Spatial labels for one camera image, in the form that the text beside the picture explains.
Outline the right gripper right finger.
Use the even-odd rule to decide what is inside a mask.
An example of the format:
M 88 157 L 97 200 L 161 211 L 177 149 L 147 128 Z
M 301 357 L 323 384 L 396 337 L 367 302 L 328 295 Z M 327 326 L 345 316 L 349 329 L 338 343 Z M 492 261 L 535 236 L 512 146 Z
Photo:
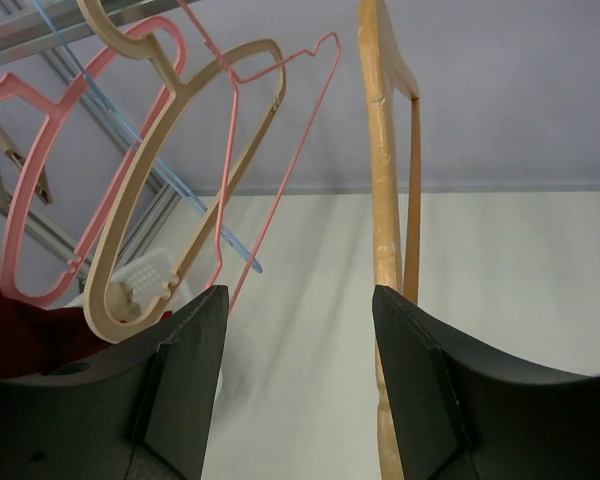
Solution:
M 372 310 L 406 478 L 600 479 L 600 375 L 496 349 L 387 286 Z

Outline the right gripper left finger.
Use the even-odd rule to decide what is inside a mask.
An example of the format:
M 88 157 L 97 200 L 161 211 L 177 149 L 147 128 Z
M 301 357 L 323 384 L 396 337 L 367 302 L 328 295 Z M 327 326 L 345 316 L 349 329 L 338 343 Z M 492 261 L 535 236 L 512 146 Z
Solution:
M 201 476 L 228 291 L 47 375 L 0 380 L 0 479 Z

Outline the beige round hook hanger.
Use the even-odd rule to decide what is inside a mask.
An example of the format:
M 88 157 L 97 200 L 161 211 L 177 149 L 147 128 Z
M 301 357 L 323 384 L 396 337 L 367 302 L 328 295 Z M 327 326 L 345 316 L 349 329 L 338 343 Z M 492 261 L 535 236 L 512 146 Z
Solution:
M 124 176 L 112 212 L 105 222 L 86 282 L 84 311 L 87 324 L 101 339 L 119 343 L 160 320 L 171 296 L 198 257 L 215 225 L 220 208 L 219 198 L 215 198 L 212 206 L 208 208 L 195 237 L 179 263 L 173 267 L 163 290 L 153 299 L 142 316 L 128 323 L 121 323 L 113 317 L 107 306 L 106 293 L 131 214 L 139 199 L 139 189 L 147 180 L 157 155 L 189 103 L 223 71 L 223 68 L 218 60 L 214 60 L 184 82 L 153 34 L 134 38 L 122 32 L 109 20 L 100 1 L 80 1 L 78 6 L 91 28 L 107 46 L 125 57 L 149 60 L 170 92 L 166 106 L 142 140 L 136 157 Z

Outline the red t shirt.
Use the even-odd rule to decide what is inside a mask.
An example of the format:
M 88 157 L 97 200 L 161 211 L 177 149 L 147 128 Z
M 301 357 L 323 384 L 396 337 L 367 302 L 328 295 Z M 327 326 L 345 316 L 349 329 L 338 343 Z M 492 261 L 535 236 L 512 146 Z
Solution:
M 45 310 L 0 291 L 0 379 L 48 374 L 110 347 L 80 307 Z

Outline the thin pink wire hanger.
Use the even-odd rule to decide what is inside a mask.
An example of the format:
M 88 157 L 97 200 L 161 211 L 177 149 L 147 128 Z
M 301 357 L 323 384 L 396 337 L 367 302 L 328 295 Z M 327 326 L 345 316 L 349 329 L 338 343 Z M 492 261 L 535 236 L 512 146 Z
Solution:
M 241 194 L 263 194 L 270 202 L 252 215 L 253 226 L 238 221 L 236 204 L 224 211 L 225 221 L 246 249 L 264 249 L 261 231 L 271 223 L 270 210 L 280 203 L 278 190 L 291 179 L 290 165 L 299 168 L 302 182 L 309 186 L 327 183 L 323 172 L 309 170 L 324 155 L 317 144 L 318 130 L 330 118 L 326 106 L 316 103 L 335 88 L 329 73 L 350 5 L 348 1 L 209 1 L 191 6 L 196 22 L 182 8 L 169 15 L 189 49 L 184 79 L 214 61 L 204 43 L 207 37 L 223 52 L 271 39 L 288 61 L 282 67 L 287 75 L 285 98 L 232 195 L 237 199 Z M 165 161 L 196 194 L 213 199 L 224 170 L 247 150 L 275 99 L 280 72 L 276 63 L 267 52 L 237 61 L 233 68 L 244 81 L 232 83 L 226 72 L 220 73 L 176 122 L 165 146 Z

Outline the wooden hanger with metal hook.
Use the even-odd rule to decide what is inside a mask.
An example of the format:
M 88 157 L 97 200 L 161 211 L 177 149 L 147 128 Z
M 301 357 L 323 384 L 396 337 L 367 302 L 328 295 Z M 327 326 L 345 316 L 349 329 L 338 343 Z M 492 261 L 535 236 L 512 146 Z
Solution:
M 358 45 L 370 138 L 373 266 L 377 285 L 413 303 L 419 297 L 421 116 L 417 80 L 403 59 L 383 1 L 358 3 Z M 392 94 L 410 102 L 410 164 L 406 244 L 401 245 Z

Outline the pink plastic hanger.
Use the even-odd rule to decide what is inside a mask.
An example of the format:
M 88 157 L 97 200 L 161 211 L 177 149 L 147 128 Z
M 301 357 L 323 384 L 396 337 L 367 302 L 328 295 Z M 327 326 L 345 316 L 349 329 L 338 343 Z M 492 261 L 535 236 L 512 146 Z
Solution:
M 142 137 L 148 133 L 149 127 L 157 119 L 157 115 L 161 109 L 166 105 L 169 94 L 167 93 L 167 89 L 163 87 L 159 91 L 159 95 L 156 97 L 152 109 L 138 133 L 128 130 L 124 122 L 119 123 L 122 131 L 131 136 L 130 146 L 94 216 L 77 242 L 72 256 L 67 261 L 68 269 L 60 274 L 54 286 L 46 293 L 31 296 L 22 292 L 16 284 L 21 243 L 38 179 L 42 174 L 53 143 L 72 109 L 81 99 L 87 88 L 90 87 L 90 83 L 113 62 L 116 56 L 117 52 L 114 49 L 110 47 L 103 48 L 85 66 L 85 71 L 74 77 L 62 97 L 56 102 L 48 99 L 13 73 L 5 74 L 0 80 L 0 101 L 18 96 L 45 114 L 42 127 L 22 167 L 7 215 L 0 264 L 0 291 L 11 299 L 37 307 L 47 307 L 58 300 L 68 290 L 104 227 L 114 200 L 121 188 L 124 176 L 131 166 L 135 152 L 140 146 Z

